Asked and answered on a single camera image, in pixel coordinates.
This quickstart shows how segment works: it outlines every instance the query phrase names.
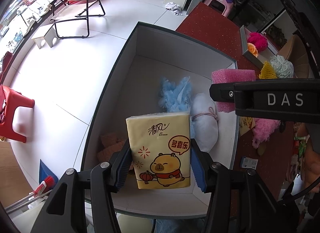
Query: white tiled floor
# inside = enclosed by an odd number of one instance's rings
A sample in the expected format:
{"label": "white tiled floor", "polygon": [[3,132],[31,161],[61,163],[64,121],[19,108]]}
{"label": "white tiled floor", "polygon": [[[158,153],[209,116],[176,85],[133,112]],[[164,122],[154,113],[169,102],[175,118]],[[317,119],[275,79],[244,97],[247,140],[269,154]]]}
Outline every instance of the white tiled floor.
{"label": "white tiled floor", "polygon": [[[16,158],[32,187],[40,159],[58,177],[80,170],[84,145],[98,99],[126,39],[138,21],[175,30],[186,16],[164,9],[163,0],[102,0],[105,17],[90,18],[87,39],[58,40],[50,48],[34,45],[15,72],[11,88],[36,101],[18,108],[14,129],[27,143],[11,140]],[[95,4],[90,13],[99,13]],[[61,35],[83,35],[84,21],[58,25]]]}

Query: orange artificial flower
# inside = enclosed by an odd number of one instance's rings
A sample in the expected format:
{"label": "orange artificial flower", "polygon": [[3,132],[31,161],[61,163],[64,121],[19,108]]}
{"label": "orange artificial flower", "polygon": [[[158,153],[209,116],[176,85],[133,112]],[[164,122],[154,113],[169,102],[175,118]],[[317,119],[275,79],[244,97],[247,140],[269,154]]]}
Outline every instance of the orange artificial flower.
{"label": "orange artificial flower", "polygon": [[258,57],[258,50],[256,49],[256,46],[252,43],[248,43],[248,50],[255,56]]}

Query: white cloth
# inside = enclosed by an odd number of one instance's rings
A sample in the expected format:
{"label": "white cloth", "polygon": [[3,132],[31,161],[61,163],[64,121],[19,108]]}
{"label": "white cloth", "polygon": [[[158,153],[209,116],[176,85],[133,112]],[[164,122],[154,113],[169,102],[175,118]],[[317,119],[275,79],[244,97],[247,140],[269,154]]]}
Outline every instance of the white cloth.
{"label": "white cloth", "polygon": [[195,96],[190,111],[195,128],[195,140],[200,150],[205,152],[209,152],[218,140],[218,123],[212,115],[194,117],[201,113],[209,113],[210,107],[213,108],[215,114],[214,101],[210,96],[201,93]]}
{"label": "white cloth", "polygon": [[178,4],[175,4],[173,2],[168,2],[164,8],[171,10],[175,15],[182,15],[181,14],[181,6]]}
{"label": "white cloth", "polygon": [[278,78],[293,78],[293,64],[290,61],[285,60],[283,56],[272,56],[270,64]]}

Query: red lantern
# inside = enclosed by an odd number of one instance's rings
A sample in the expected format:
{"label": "red lantern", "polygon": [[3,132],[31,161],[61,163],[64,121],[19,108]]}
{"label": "red lantern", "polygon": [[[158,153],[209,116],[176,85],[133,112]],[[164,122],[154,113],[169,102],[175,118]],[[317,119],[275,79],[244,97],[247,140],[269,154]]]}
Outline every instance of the red lantern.
{"label": "red lantern", "polygon": [[148,181],[153,180],[153,175],[149,171],[140,173],[139,177],[141,180],[144,180],[145,184],[149,184]]}

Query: cardboard sheet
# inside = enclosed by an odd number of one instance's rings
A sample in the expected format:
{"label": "cardboard sheet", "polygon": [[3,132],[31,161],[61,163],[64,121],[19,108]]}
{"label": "cardboard sheet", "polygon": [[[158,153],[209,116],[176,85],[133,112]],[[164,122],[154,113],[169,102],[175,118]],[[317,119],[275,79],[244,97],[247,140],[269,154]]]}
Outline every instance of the cardboard sheet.
{"label": "cardboard sheet", "polygon": [[14,156],[9,142],[0,142],[0,201],[3,207],[32,191]]}

